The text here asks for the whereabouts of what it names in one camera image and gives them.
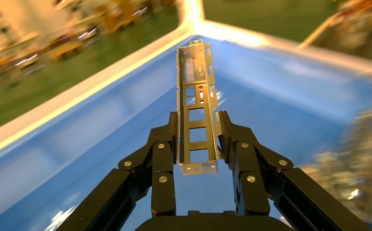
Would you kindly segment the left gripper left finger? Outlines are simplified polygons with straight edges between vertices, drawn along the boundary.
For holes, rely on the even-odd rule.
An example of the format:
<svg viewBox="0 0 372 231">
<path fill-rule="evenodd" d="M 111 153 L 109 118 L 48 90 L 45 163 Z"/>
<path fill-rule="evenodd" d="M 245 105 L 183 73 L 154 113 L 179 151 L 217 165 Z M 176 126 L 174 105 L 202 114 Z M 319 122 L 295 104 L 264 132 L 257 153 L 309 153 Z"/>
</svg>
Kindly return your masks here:
<svg viewBox="0 0 372 231">
<path fill-rule="evenodd" d="M 177 145 L 176 112 L 168 124 L 151 129 L 146 144 L 122 159 L 90 192 L 68 218 L 60 231 L 119 231 L 136 206 L 152 190 L 152 218 L 138 231 L 166 231 L 153 219 L 176 215 L 173 166 Z"/>
</svg>

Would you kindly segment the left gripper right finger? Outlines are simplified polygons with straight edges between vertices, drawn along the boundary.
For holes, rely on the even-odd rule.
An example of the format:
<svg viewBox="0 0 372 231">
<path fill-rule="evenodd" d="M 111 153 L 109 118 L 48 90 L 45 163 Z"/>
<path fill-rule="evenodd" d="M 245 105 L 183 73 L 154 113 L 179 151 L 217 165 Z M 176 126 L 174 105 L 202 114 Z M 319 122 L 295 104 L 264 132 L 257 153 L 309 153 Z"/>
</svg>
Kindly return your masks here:
<svg viewBox="0 0 372 231">
<path fill-rule="evenodd" d="M 253 131 L 218 113 L 220 147 L 233 173 L 236 214 L 255 231 L 368 231 L 370 227 Z"/>
</svg>

